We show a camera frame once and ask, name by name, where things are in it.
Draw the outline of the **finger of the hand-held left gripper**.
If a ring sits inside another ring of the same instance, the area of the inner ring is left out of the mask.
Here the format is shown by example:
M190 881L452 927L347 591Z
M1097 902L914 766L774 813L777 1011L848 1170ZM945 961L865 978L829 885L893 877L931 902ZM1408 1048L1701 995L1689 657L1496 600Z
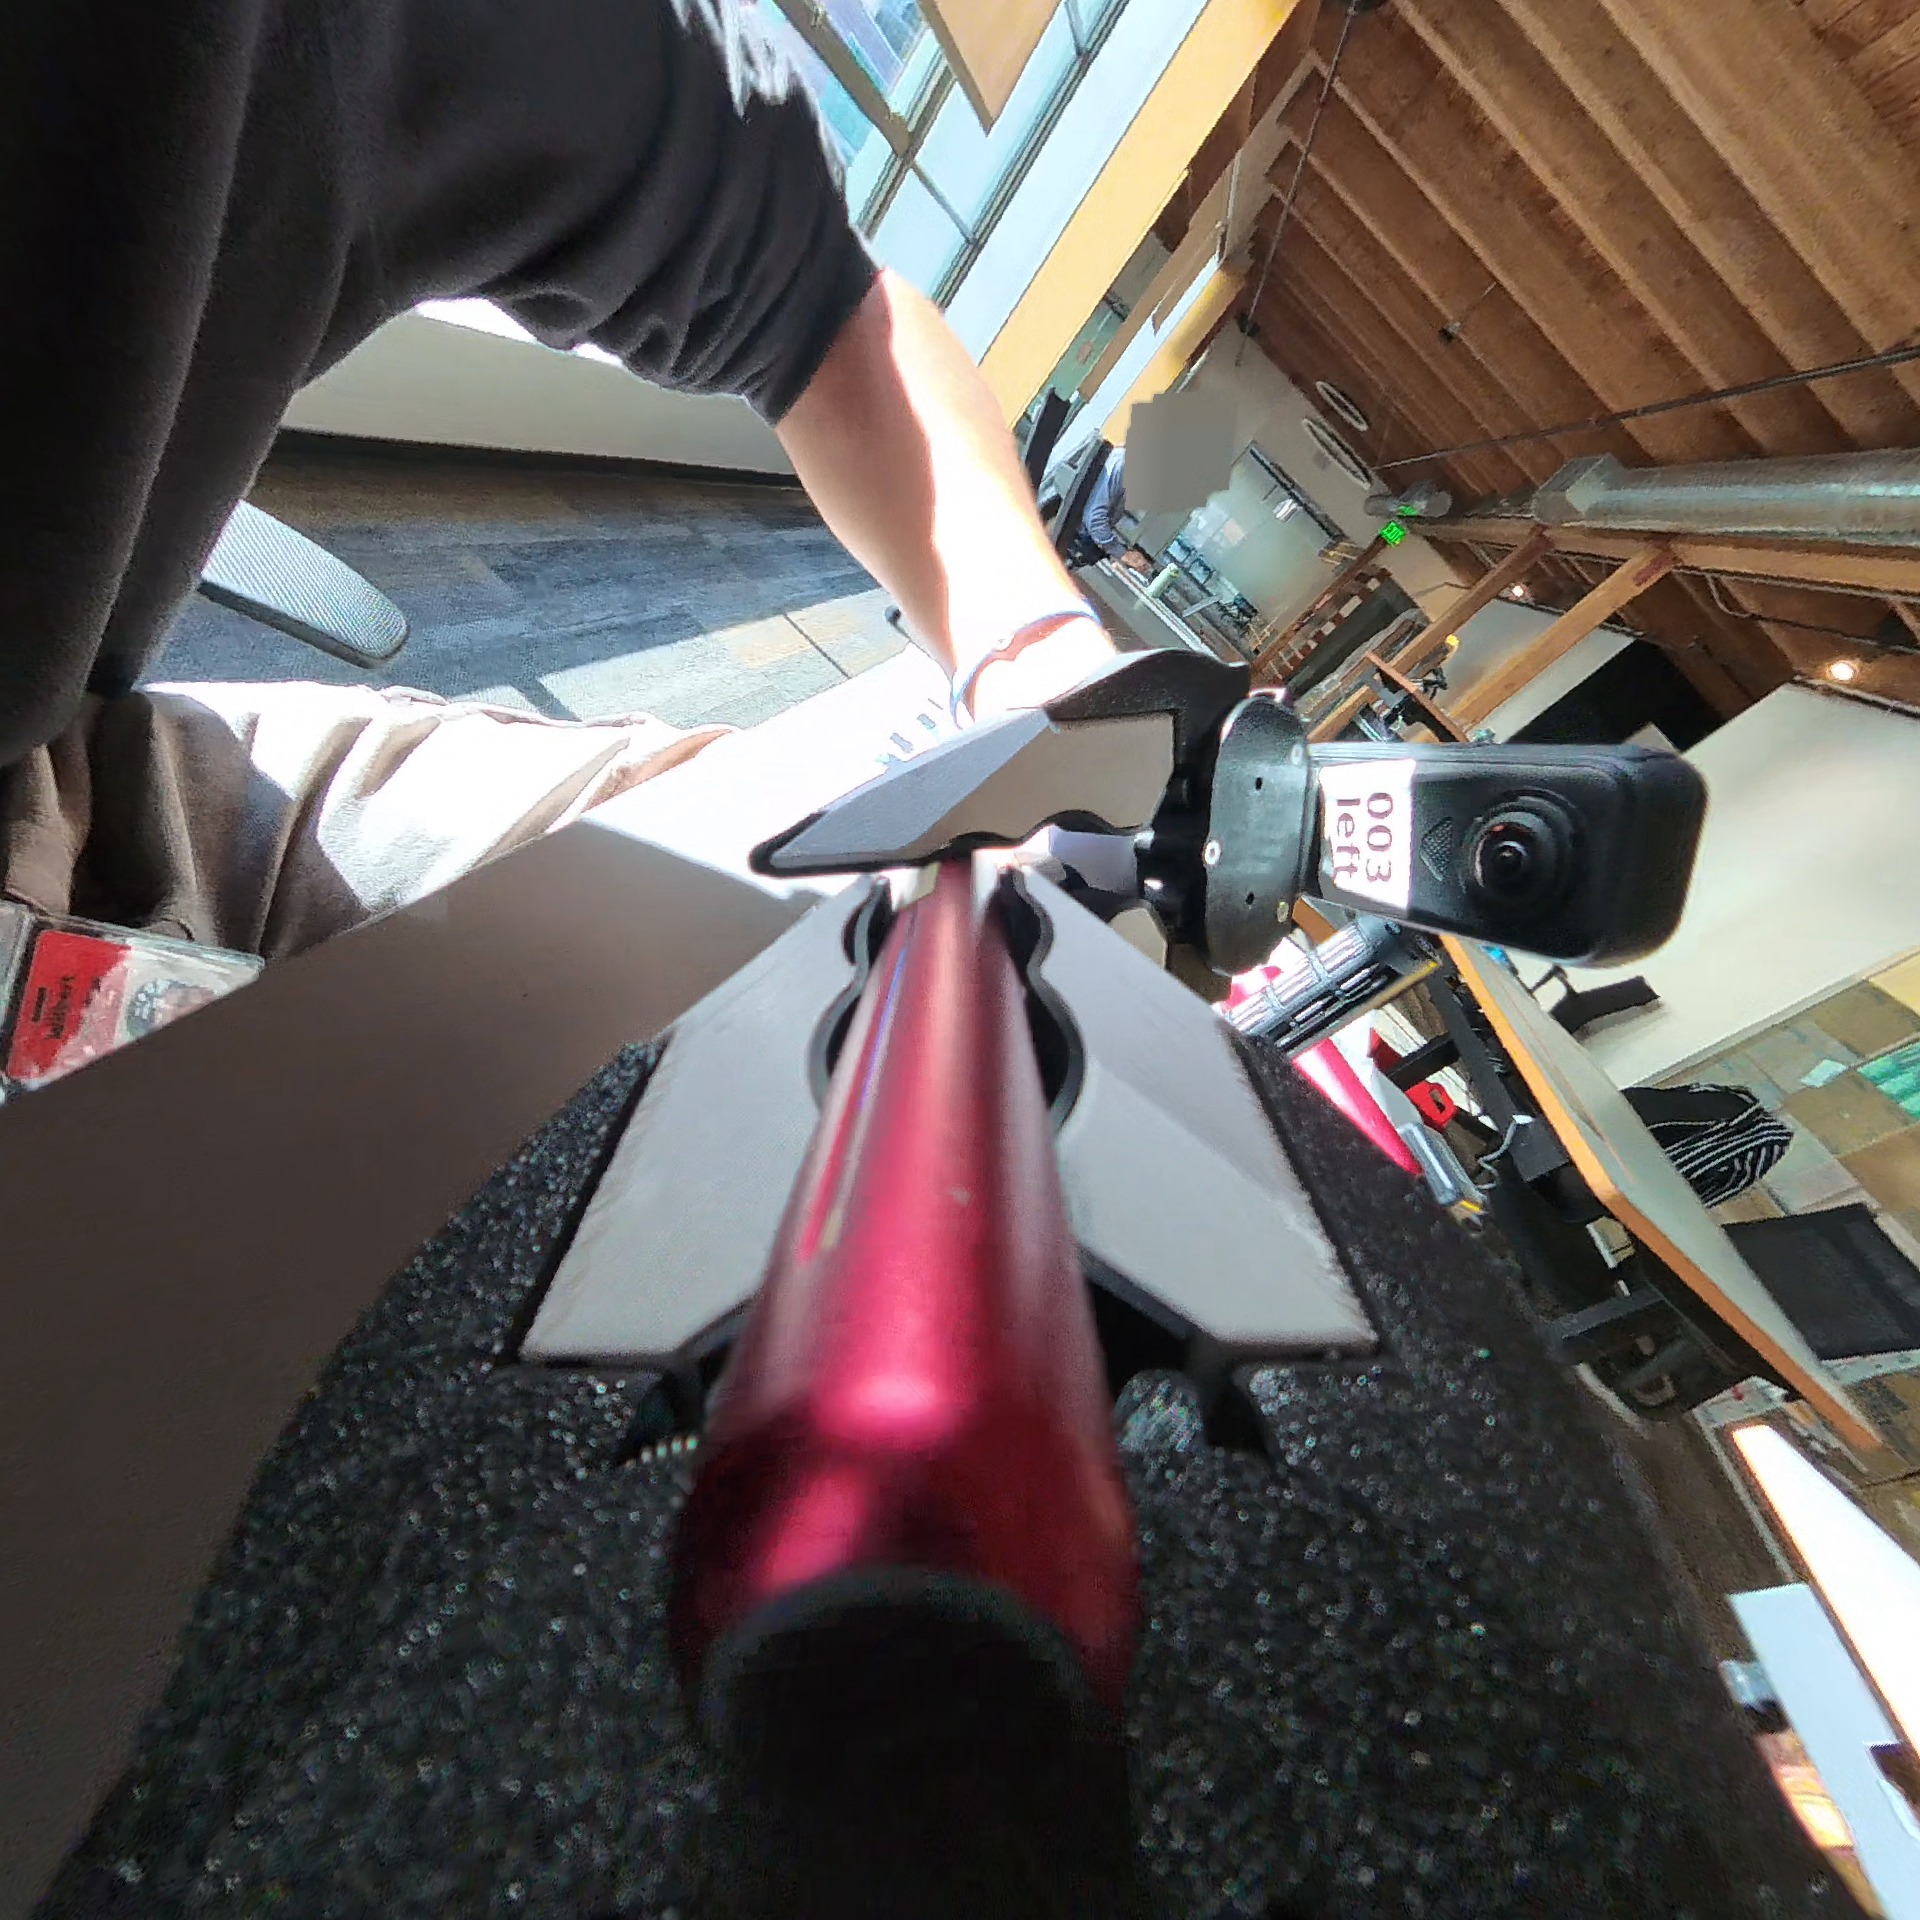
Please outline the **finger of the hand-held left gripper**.
M1138 832L1173 777L1173 714L1059 721L1021 710L899 762L752 850L766 877L885 873L1036 832Z

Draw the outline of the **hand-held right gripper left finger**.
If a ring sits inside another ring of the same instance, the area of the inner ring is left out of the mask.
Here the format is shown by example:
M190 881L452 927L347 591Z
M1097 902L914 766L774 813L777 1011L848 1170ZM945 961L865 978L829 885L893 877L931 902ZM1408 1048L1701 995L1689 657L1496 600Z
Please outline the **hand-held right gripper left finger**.
M524 1359L694 1365L729 1337L821 1117L822 1032L857 1001L890 902L885 877L816 902L672 1026Z

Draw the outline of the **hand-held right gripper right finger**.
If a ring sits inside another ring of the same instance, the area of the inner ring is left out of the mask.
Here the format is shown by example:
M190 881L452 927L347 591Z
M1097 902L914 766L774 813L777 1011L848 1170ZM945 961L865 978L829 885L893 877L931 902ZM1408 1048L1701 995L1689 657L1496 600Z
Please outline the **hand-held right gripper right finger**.
M1068 1032L1054 1135L1080 1248L1229 1358L1369 1355L1377 1330L1229 1027L1037 870L1032 982Z

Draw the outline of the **magenta electric screwdriver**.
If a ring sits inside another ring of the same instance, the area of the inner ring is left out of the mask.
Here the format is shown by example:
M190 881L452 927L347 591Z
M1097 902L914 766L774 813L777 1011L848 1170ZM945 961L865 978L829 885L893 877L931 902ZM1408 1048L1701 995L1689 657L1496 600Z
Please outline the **magenta electric screwdriver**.
M1136 1517L995 874L929 873L708 1409L708 1914L1142 1914Z

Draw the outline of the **person's left forearm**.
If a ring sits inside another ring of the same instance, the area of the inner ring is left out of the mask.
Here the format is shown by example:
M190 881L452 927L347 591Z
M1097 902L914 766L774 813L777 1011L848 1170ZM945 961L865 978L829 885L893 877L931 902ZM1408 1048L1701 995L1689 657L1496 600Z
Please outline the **person's left forearm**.
M877 274L774 431L948 681L1026 618L1086 600L987 382L910 280ZM977 717L1048 703L1114 655L1090 631L1044 639L981 678Z

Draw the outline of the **blue wristband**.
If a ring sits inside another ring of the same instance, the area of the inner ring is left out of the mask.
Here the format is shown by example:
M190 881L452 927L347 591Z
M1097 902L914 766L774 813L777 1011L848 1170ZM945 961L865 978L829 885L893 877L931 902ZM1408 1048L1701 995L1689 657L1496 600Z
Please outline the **blue wristband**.
M954 675L948 687L948 714L961 728L971 728L977 721L977 685L995 664L1011 664L1020 653L1032 650L1044 639L1060 632L1090 631L1101 648L1101 655L1114 650L1114 637L1106 632L1090 602L1080 599L1068 607L1051 607L1021 625L1008 631L993 646L970 657Z

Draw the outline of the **red cylindrical case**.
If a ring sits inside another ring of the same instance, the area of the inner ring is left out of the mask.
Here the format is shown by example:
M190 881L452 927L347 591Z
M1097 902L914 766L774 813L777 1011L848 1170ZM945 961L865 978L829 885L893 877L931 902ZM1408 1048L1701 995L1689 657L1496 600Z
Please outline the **red cylindrical case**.
M1339 1110L1368 1139L1378 1147L1408 1177L1419 1178L1422 1165L1408 1150L1405 1137L1393 1117L1380 1109L1377 1095L1357 1079L1336 1041L1318 1039L1306 1048L1290 1051L1278 1030L1266 1030L1266 991L1288 985L1278 967L1256 967L1233 978L1221 1016L1256 1043L1264 1043L1296 1070L1336 1110Z

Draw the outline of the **grey screwdriver bit holder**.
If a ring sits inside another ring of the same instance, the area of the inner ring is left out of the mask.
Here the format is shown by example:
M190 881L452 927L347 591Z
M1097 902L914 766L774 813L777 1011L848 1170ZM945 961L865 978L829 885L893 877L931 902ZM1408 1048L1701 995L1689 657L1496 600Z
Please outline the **grey screwdriver bit holder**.
M1442 957L1428 930L1354 913L1318 944L1285 939L1264 967L1234 978L1219 1011L1245 1039L1296 1061L1425 979Z

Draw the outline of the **black and white striped bag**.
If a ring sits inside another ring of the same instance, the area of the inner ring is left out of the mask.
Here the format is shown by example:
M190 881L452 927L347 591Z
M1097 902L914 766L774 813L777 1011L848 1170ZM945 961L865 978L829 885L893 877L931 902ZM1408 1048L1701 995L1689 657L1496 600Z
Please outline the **black and white striped bag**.
M1708 1208L1758 1185L1793 1145L1793 1126L1748 1088L1625 1088L1624 1097Z

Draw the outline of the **wooden table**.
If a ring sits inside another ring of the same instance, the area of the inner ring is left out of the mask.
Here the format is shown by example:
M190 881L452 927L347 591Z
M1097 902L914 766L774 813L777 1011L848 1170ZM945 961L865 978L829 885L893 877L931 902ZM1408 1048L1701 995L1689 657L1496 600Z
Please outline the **wooden table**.
M1811 1402L1848 1449L1868 1465L1889 1465L1880 1427L1771 1299L1593 1055L1486 947L1456 934L1445 934L1442 947L1603 1210L1665 1262L1685 1299Z

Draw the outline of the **black monitor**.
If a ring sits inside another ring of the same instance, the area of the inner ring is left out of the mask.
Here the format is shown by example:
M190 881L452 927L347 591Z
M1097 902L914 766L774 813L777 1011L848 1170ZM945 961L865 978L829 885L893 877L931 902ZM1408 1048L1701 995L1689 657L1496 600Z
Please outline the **black monitor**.
M1872 1206L1737 1219L1726 1234L1818 1358L1917 1347L1917 1265Z

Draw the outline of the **red blister pack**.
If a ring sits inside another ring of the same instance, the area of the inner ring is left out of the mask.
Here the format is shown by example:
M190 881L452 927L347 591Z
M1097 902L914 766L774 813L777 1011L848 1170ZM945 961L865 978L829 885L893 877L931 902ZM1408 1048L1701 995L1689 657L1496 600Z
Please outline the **red blister pack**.
M250 985L262 960L2 901L2 1098Z

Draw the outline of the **person's dark shirt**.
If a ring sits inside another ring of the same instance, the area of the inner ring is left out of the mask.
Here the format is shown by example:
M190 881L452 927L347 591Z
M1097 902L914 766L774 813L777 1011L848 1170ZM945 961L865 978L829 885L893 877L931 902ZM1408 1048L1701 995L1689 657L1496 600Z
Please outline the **person's dark shirt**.
M301 386L430 296L780 419L873 286L734 5L5 5L2 757L144 671Z

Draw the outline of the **silver ventilation duct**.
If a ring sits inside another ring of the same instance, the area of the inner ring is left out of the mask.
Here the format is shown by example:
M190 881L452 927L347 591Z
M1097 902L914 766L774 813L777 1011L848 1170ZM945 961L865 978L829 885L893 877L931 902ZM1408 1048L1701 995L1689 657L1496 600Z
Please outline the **silver ventilation duct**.
M1530 511L1614 531L1916 545L1917 450L1641 467L1596 455L1547 477Z

